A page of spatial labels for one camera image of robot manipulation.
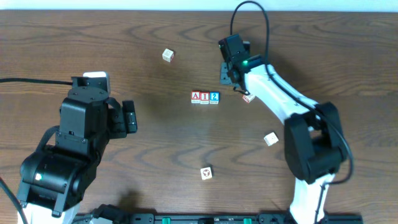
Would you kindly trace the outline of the blue number 2 block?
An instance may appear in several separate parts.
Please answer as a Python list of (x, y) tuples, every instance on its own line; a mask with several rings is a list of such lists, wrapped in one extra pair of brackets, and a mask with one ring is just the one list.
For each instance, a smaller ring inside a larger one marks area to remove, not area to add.
[(210, 92), (210, 104), (217, 105), (220, 102), (219, 92)]

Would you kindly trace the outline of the red letter I block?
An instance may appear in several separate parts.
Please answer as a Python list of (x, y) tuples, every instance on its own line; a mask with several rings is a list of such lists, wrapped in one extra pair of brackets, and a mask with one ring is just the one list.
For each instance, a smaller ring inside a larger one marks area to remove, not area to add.
[(200, 92), (200, 104), (208, 105), (210, 103), (210, 93), (209, 92)]

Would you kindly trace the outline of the red letter A block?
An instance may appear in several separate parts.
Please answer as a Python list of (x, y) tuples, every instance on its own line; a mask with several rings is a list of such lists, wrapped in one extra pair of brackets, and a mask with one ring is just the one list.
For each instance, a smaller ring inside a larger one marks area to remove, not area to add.
[(201, 102), (201, 92), (200, 91), (192, 91), (191, 92), (191, 103), (192, 104), (200, 104)]

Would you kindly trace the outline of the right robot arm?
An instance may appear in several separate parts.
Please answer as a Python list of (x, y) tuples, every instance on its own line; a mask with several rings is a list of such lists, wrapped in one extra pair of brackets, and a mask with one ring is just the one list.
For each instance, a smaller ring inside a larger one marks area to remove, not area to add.
[(335, 180), (344, 161), (353, 155), (341, 128), (338, 110), (332, 103), (319, 104), (295, 90), (262, 56), (252, 56), (250, 44), (238, 35), (218, 42), (228, 80), (241, 93), (259, 98), (284, 125), (284, 155), (295, 176), (294, 199), (289, 213), (295, 223), (321, 223), (331, 185), (347, 182), (353, 168), (342, 180)]

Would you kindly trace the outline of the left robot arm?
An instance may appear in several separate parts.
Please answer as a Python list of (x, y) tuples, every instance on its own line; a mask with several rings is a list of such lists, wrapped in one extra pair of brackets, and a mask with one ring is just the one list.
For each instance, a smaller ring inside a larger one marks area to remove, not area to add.
[(60, 124), (21, 164), (19, 223), (71, 223), (109, 141), (137, 131), (134, 102), (118, 103), (110, 93), (106, 72), (72, 77)]

